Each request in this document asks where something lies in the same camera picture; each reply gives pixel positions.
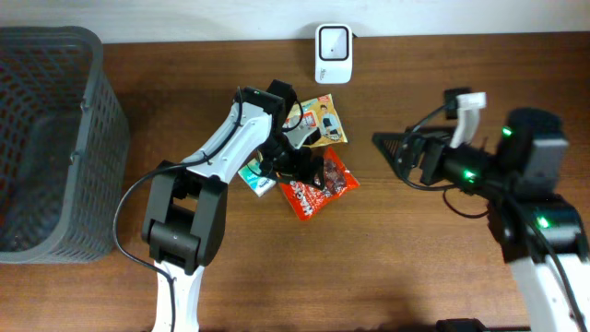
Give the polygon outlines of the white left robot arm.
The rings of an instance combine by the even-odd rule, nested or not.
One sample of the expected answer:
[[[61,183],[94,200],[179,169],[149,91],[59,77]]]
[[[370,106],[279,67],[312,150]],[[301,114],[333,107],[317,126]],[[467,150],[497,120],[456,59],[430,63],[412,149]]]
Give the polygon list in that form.
[[[224,236],[229,184],[253,152],[262,158],[261,177],[325,188],[323,159],[287,136],[284,123],[298,102],[277,79],[265,90],[238,89],[228,117],[199,150],[150,175],[141,238],[158,273],[154,330],[198,330],[200,286]]]

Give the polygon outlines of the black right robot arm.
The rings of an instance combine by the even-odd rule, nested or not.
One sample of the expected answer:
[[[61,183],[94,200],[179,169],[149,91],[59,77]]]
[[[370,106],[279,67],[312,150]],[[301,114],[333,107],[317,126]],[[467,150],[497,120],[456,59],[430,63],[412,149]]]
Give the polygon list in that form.
[[[538,108],[508,113],[495,152],[471,142],[487,95],[448,89],[443,104],[401,133],[372,142],[407,186],[486,200],[487,219],[525,299],[532,331],[589,328],[589,241],[577,209],[555,189],[569,147],[562,121]]]

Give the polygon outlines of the red snack bag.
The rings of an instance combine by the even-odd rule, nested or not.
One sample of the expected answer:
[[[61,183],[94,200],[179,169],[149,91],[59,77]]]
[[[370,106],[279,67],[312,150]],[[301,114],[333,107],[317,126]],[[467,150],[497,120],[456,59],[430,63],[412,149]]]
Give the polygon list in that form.
[[[301,221],[311,219],[330,202],[360,187],[344,162],[332,148],[324,151],[324,188],[301,182],[279,185],[293,211]]]

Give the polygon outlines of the small green tissue pack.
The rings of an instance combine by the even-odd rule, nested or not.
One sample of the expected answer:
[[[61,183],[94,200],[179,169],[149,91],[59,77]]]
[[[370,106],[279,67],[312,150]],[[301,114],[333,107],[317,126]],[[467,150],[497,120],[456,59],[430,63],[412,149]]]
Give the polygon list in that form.
[[[276,185],[274,180],[263,175],[260,162],[256,159],[252,159],[242,166],[238,170],[238,174],[258,197],[265,195]]]

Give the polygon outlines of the beige wet wipes pack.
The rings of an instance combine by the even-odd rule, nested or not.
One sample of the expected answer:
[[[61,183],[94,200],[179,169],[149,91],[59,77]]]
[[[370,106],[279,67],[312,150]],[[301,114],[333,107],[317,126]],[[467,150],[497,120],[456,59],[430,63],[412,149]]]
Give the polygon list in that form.
[[[294,148],[348,143],[331,94],[294,104],[283,129]]]

